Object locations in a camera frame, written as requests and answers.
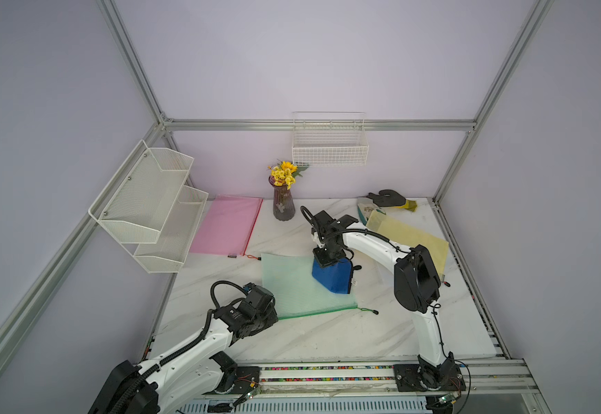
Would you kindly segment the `green zipper mesh document bag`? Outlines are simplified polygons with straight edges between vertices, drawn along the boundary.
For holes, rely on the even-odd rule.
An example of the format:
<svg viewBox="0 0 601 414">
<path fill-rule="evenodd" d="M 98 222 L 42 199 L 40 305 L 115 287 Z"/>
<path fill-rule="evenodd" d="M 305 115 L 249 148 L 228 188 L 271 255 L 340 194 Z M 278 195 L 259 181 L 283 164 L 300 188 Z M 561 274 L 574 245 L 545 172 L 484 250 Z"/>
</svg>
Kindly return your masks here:
<svg viewBox="0 0 601 414">
<path fill-rule="evenodd" d="M 360 310 L 355 296 L 328 291 L 312 277 L 313 257 L 262 255 L 262 284 L 273 293 L 279 319 L 310 317 L 332 312 Z"/>
</svg>

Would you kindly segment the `blue microfiber cleaning cloth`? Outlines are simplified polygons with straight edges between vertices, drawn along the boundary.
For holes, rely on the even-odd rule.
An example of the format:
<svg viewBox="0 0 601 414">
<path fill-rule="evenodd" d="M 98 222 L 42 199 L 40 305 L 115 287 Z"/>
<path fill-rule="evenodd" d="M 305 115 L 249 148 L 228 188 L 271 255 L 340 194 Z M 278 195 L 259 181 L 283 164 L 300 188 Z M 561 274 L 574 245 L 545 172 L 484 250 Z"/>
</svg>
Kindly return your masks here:
<svg viewBox="0 0 601 414">
<path fill-rule="evenodd" d="M 361 269 L 360 265 L 354 265 L 348 258 L 327 267 L 321 267 L 315 259 L 312 264 L 312 277 L 331 293 L 347 295 L 351 293 L 354 272 Z"/>
</svg>

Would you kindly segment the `yellow mesh document bag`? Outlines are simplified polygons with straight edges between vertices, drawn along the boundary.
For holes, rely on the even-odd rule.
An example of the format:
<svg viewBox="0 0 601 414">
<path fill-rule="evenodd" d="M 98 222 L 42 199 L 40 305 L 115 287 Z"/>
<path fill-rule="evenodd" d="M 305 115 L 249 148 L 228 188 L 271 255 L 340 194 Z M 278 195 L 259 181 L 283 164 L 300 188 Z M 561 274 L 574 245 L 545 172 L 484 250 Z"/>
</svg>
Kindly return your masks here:
<svg viewBox="0 0 601 414">
<path fill-rule="evenodd" d="M 415 212 L 388 209 L 384 214 L 375 210 L 366 227 L 394 243 L 409 247 L 424 246 L 431 254 L 438 276 L 441 280 L 445 279 L 449 243 L 440 232 L 438 222 L 428 205 L 421 205 Z"/>
</svg>

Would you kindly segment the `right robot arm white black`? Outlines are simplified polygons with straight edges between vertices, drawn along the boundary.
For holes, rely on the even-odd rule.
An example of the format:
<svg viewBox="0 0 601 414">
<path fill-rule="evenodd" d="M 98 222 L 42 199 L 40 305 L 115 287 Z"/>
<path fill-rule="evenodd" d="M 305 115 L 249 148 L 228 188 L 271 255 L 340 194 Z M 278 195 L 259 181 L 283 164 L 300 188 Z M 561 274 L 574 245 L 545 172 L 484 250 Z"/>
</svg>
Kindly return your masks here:
<svg viewBox="0 0 601 414">
<path fill-rule="evenodd" d="M 349 294 L 355 272 L 349 253 L 367 255 L 393 274 L 395 299 L 414 317 L 421 373 L 439 376 L 455 367 L 454 356 L 445 350 L 439 325 L 442 280 L 429 249 L 395 243 L 349 215 L 334 218 L 324 210 L 312 214 L 305 206 L 300 212 L 310 224 L 316 244 L 312 250 L 312 277 L 332 293 Z"/>
</svg>

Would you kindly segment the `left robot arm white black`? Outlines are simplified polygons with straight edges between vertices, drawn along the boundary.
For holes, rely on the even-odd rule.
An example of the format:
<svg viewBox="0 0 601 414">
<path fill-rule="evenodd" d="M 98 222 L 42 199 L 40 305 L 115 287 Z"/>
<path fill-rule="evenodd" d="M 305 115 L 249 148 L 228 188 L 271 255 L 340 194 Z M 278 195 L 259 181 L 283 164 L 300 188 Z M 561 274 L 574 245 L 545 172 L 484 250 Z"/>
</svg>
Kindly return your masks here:
<svg viewBox="0 0 601 414">
<path fill-rule="evenodd" d="M 278 322 L 274 294 L 262 286 L 219 280 L 201 329 L 169 350 L 110 372 L 91 413 L 172 413 L 206 393 L 233 390 L 238 364 L 226 354 L 236 342 Z"/>
</svg>

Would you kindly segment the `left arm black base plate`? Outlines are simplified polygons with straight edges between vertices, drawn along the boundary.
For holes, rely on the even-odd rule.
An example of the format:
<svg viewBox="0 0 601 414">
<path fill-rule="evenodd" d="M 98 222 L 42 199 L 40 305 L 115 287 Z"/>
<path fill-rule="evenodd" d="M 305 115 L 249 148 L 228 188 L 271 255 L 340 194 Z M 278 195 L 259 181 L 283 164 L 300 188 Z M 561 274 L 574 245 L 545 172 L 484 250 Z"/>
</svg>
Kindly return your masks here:
<svg viewBox="0 0 601 414">
<path fill-rule="evenodd" d="M 217 386 L 218 394 L 244 394 L 254 389 L 260 383 L 260 367 L 241 367 L 224 374 L 222 381 Z"/>
</svg>

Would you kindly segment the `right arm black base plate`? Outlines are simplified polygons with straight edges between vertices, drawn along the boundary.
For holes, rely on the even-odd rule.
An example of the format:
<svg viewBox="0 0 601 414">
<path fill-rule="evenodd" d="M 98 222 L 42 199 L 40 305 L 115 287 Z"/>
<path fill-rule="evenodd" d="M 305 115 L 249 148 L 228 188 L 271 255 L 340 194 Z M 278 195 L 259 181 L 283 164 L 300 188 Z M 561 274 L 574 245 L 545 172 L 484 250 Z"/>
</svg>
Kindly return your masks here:
<svg viewBox="0 0 601 414">
<path fill-rule="evenodd" d="M 466 384 L 460 367 L 455 362 L 444 362 L 439 367 L 431 364 L 395 364 L 395 383 L 399 392 L 464 392 Z"/>
</svg>

